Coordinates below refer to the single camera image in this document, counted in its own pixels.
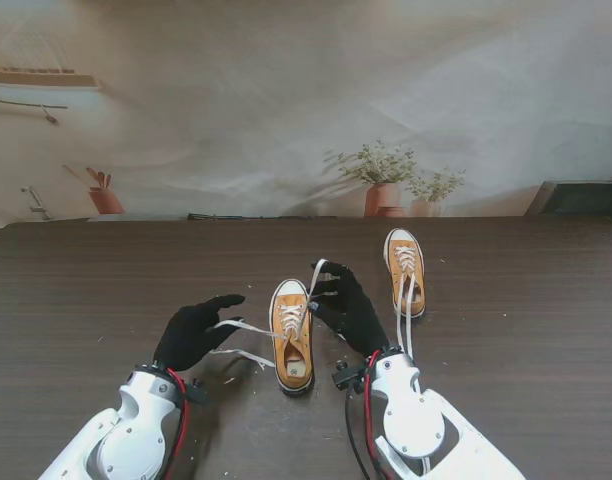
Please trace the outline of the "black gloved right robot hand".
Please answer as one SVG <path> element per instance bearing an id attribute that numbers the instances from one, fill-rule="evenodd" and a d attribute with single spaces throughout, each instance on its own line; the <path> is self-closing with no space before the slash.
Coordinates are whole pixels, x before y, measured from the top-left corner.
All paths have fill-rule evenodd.
<path id="1" fill-rule="evenodd" d="M 345 265 L 324 261 L 321 273 L 331 280 L 317 281 L 308 309 L 333 332 L 341 335 L 364 358 L 390 346 L 373 304 L 354 273 Z"/>

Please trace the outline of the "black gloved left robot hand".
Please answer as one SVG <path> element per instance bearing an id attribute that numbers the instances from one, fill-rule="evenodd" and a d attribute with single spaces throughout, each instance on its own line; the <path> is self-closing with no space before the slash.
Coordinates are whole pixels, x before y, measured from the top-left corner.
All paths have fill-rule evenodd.
<path id="1" fill-rule="evenodd" d="M 170 368 L 182 372 L 191 369 L 237 330 L 233 325 L 217 327 L 220 311 L 244 301 L 242 295 L 228 294 L 181 307 L 169 320 L 153 361 L 164 370 Z"/>

